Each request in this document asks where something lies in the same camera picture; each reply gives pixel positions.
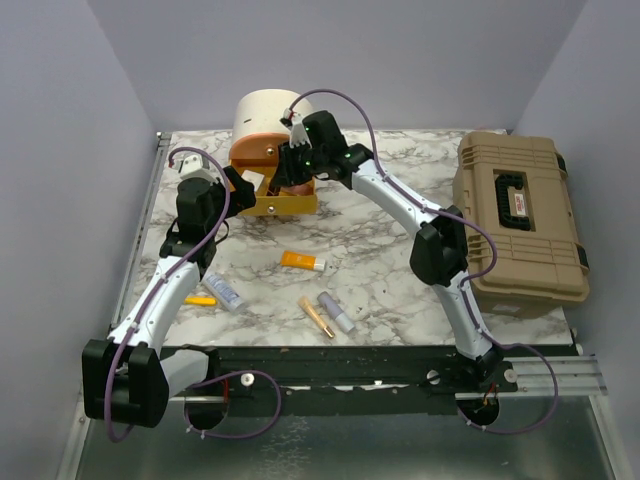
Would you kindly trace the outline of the yellow drawer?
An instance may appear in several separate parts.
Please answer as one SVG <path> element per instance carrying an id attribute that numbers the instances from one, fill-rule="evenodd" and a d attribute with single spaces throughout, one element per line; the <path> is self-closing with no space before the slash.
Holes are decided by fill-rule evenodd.
<path id="1" fill-rule="evenodd" d="M 281 188 L 276 191 L 270 187 L 275 175 L 277 160 L 261 159 L 247 160 L 236 159 L 231 165 L 240 173 L 245 170 L 260 173 L 264 180 L 256 192 L 256 205 L 244 210 L 244 216 L 296 216 L 314 214 L 318 207 L 315 180 L 305 184 L 302 195 L 291 193 Z"/>

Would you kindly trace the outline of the peach top drawer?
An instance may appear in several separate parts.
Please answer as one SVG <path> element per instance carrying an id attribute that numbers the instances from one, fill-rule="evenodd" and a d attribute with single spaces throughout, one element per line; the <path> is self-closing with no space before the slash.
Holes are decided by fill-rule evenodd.
<path id="1" fill-rule="evenodd" d="M 267 162 L 276 160 L 278 147 L 289 139 L 283 133 L 254 133 L 232 141 L 231 162 Z"/>

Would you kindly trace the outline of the cream round drawer organizer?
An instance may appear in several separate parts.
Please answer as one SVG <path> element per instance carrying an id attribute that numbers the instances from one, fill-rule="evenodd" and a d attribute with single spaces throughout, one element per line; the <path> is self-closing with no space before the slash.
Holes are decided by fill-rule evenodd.
<path id="1" fill-rule="evenodd" d="M 289 130 L 280 119 L 298 94 L 282 89 L 263 89 L 245 95 L 238 103 L 232 129 L 232 141 L 254 133 L 283 133 Z"/>

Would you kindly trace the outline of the white small box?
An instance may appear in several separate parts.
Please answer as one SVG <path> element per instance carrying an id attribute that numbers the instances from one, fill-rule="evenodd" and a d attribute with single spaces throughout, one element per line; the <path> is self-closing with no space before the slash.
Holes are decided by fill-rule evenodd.
<path id="1" fill-rule="evenodd" d="M 265 181 L 264 174 L 251 170 L 244 170 L 242 178 L 253 185 L 255 192 L 258 192 L 262 188 Z"/>

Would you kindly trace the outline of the pink blush palette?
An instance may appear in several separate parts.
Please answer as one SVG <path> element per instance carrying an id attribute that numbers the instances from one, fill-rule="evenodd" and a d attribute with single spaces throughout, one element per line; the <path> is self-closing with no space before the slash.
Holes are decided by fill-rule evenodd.
<path id="1" fill-rule="evenodd" d="M 282 187 L 280 194 L 284 196 L 310 196 L 314 194 L 314 186 L 311 183 Z"/>

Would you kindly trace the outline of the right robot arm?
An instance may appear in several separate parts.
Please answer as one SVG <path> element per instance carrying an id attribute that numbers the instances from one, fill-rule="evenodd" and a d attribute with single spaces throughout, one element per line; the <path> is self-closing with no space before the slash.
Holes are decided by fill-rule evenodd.
<path id="1" fill-rule="evenodd" d="M 413 241 L 413 274 L 433 288 L 453 330 L 456 349 L 464 358 L 461 383 L 472 391 L 486 388 L 495 379 L 502 354 L 489 338 L 471 289 L 461 212 L 419 196 L 382 167 L 375 149 L 349 145 L 327 111 L 303 116 L 287 109 L 281 123 L 289 130 L 289 140 L 278 147 L 273 183 L 290 187 L 314 177 L 337 181 L 396 220 Z"/>

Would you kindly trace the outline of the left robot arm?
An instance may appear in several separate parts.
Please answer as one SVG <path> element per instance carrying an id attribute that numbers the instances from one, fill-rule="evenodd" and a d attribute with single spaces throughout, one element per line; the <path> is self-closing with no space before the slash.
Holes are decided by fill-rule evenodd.
<path id="1" fill-rule="evenodd" d="M 82 352 L 85 413 L 92 419 L 152 428 L 169 400 L 188 387 L 206 395 L 221 371 L 200 347 L 169 356 L 169 327 L 217 251 L 215 235 L 229 218 L 256 204 L 254 186 L 231 166 L 223 178 L 193 177 L 177 187 L 177 217 L 168 228 L 147 288 L 120 325 Z"/>

